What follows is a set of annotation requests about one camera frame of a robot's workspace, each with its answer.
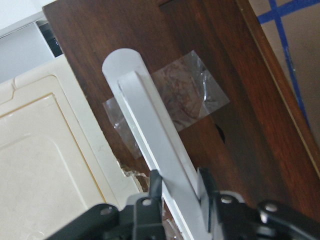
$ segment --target blue painter's tape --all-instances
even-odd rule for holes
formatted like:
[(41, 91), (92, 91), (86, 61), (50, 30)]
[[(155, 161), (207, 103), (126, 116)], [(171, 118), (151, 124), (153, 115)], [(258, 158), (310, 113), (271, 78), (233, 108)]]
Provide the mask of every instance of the blue painter's tape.
[[(312, 5), (320, 3), (320, 0), (292, 0), (290, 2), (287, 2), (279, 7), (277, 7), (277, 12), (280, 17), (283, 17), (285, 15), (288, 15), (290, 13), (293, 13), (295, 11), (298, 11), (300, 9), (304, 9), (307, 7), (310, 7)], [(273, 10), (268, 11), (260, 16), (258, 16), (258, 20), (260, 24), (267, 23), (271, 20), (275, 19)]]
[(277, 7), (276, 0), (269, 0), (269, 4), (270, 4), (270, 7), (271, 7), (272, 17), (274, 19), (274, 22), (275, 22), (275, 25), (276, 25), (276, 28), (278, 30), (279, 37), (280, 37), (280, 40), (281, 40), (283, 53), (284, 53), (284, 57), (285, 57), (285, 62), (286, 62), (286, 65), (288, 67), (288, 70), (289, 70), (289, 74), (290, 74), (293, 90), (294, 90), (294, 93), (295, 93), (295, 96), (296, 96), (296, 100), (297, 100), (297, 103), (298, 103), (298, 105), (299, 105), (299, 107), (300, 107), (300, 109), (302, 111), (302, 114), (303, 114), (307, 124), (309, 125), (307, 112), (306, 112), (305, 105), (304, 105), (304, 102), (303, 102), (302, 97), (301, 97), (301, 93), (300, 93), (297, 77), (296, 77), (296, 74), (295, 74), (295, 69), (293, 67), (292, 59), (290, 57), (289, 45), (288, 45), (288, 40), (287, 40), (287, 37), (286, 37), (285, 29), (284, 29), (284, 26), (282, 24), (281, 16), (280, 16), (280, 14), (278, 12), (279, 8)]

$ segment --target white surface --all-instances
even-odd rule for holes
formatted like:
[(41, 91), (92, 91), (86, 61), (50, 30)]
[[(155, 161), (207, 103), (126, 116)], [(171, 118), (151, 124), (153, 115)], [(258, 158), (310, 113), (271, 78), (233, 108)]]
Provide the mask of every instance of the white surface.
[(0, 83), (54, 59), (36, 23), (0, 38)]
[(118, 49), (102, 72), (149, 168), (163, 177), (163, 197), (184, 239), (211, 239), (195, 193), (196, 170), (140, 54)]
[(54, 0), (0, 0), (0, 37), (42, 17), (42, 7)]
[(139, 192), (63, 55), (0, 84), (0, 131), (3, 239), (43, 239), (105, 199), (123, 207)]

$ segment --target blue tape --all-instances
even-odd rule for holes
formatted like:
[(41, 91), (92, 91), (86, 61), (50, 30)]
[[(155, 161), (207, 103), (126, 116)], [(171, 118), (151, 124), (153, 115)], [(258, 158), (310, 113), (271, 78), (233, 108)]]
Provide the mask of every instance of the blue tape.
[[(293, 13), (293, 12), (298, 11), (300, 9), (310, 7), (310, 6), (318, 4), (318, 3), (320, 3), (320, 0), (292, 0), (288, 3), (285, 3), (285, 4), (277, 7), (277, 12), (280, 17), (283, 17), (285, 15), (288, 15), (290, 13)], [(273, 19), (274, 19), (274, 13), (273, 13), (272, 8), (271, 8), (271, 11), (268, 11), (268, 12), (258, 16), (258, 20), (259, 20), (260, 24), (267, 23)]]
[(306, 109), (305, 109), (304, 102), (302, 100), (302, 96), (301, 96), (301, 93), (300, 93), (297, 77), (296, 77), (296, 74), (295, 74), (295, 69), (293, 67), (292, 59), (291, 59), (290, 52), (289, 52), (288, 40), (287, 40), (287, 37), (286, 37), (284, 26), (282, 24), (281, 16), (279, 14), (279, 8), (277, 7), (276, 0), (269, 0), (269, 4), (270, 4), (270, 7), (271, 7), (272, 19), (274, 19), (274, 22), (275, 22), (275, 25), (276, 25), (276, 28), (277, 28), (277, 31), (279, 33), (279, 37), (280, 37), (280, 40), (281, 40), (283, 53), (284, 53), (284, 57), (285, 57), (285, 62), (286, 62), (286, 65), (288, 67), (288, 70), (289, 70), (289, 74), (290, 74), (293, 90), (294, 90), (294, 93), (295, 93), (295, 96), (296, 96), (296, 100), (297, 100), (297, 103), (298, 103), (298, 105), (299, 105), (299, 107), (300, 107), (300, 109), (302, 111), (302, 114), (303, 114), (307, 124), (309, 125), (307, 112), (306, 112)]

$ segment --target white bar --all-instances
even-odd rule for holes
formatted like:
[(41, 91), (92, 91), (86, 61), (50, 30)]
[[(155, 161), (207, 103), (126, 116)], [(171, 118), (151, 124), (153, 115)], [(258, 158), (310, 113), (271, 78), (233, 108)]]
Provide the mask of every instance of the white bar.
[(116, 50), (102, 71), (149, 168), (163, 177), (163, 197), (184, 239), (211, 239), (195, 193), (196, 170), (140, 54)]

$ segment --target wooden table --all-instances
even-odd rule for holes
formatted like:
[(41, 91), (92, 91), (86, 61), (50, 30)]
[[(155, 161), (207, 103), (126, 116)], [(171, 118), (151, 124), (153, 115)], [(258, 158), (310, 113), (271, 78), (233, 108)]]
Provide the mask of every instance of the wooden table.
[(104, 59), (132, 48), (154, 73), (195, 50), (230, 103), (180, 132), (194, 166), (250, 206), (278, 200), (320, 222), (319, 149), (247, 0), (58, 0), (44, 13), (121, 164), (148, 174), (103, 107)]

